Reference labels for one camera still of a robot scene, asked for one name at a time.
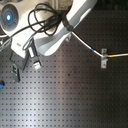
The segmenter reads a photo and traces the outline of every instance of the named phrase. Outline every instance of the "bolt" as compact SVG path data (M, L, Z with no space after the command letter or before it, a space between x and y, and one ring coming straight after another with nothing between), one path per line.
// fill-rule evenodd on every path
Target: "bolt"
M66 41L69 42L69 38L68 37L66 38Z

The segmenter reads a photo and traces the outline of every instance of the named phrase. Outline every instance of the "metal bracket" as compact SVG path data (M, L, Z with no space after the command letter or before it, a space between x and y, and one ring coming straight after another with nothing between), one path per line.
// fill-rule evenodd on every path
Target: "metal bracket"
M101 58L101 68L102 69L106 69L107 68L107 49L103 48L101 49L101 53L103 55L103 57Z

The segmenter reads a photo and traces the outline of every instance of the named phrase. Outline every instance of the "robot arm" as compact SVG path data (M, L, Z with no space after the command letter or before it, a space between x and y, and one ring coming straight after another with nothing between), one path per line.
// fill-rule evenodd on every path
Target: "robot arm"
M66 15L67 21L73 28L75 28L84 17L91 11L96 4L97 0L74 0L73 5ZM49 0L24 0L18 3L8 3L3 6L1 13L1 26L3 31L12 36L20 29L28 26L28 14L39 3L49 3ZM52 14L50 12L39 12L37 17L39 21L46 20ZM34 19L34 13L30 16L31 24L36 23ZM40 25L36 25L35 29L38 30ZM23 46L26 40L34 33L31 28L27 28L24 31L16 34L12 37L11 48L21 57L25 57L26 51L23 50ZM64 27L63 22L58 26L56 33L53 36L48 36L45 33L38 33L34 36L36 50L42 55L49 56L53 54L61 45L63 40L70 34Z

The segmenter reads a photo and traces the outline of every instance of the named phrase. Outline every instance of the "small object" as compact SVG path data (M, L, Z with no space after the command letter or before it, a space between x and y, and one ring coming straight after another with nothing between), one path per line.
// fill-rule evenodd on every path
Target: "small object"
M36 63L34 63L33 65L34 65L35 70L38 70L38 69L41 68L40 62L36 62Z
M12 76L13 80L17 83L20 82L20 74L19 74L19 68L17 67L16 64L12 65Z
M1 82L0 82L0 89L2 89L4 85L5 85L4 82L1 81Z
M107 61L108 61L108 59L107 59L107 56L108 56L107 55L107 49L103 48L101 50L101 53L103 55L103 57L101 57L101 68L106 69L107 68Z

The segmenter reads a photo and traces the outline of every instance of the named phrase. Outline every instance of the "blue light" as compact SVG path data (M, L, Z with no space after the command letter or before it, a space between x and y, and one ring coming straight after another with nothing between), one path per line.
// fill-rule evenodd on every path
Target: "blue light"
M7 21L10 21L11 20L11 15L7 15L6 19L7 19Z

